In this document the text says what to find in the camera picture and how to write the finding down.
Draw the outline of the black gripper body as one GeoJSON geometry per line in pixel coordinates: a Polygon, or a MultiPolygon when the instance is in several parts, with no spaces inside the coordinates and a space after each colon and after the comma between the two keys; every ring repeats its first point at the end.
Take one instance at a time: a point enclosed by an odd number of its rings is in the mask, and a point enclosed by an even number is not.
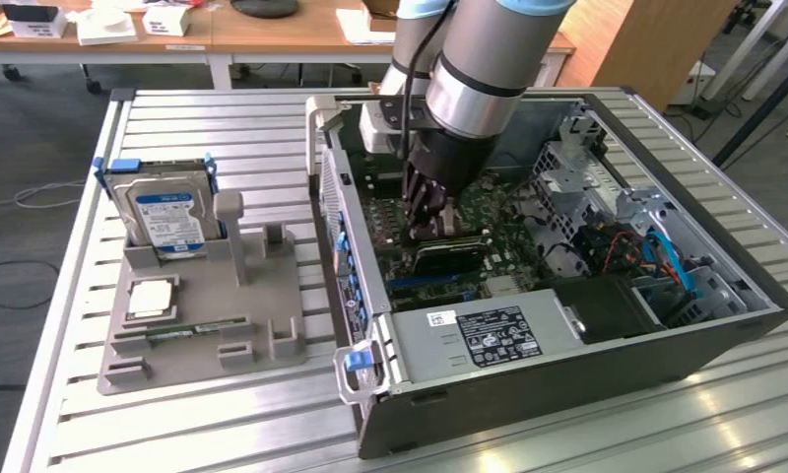
{"type": "Polygon", "coordinates": [[[448,196],[459,196],[475,182],[499,136],[468,138],[444,128],[418,129],[409,144],[404,194],[413,196],[432,182],[448,196]]]}

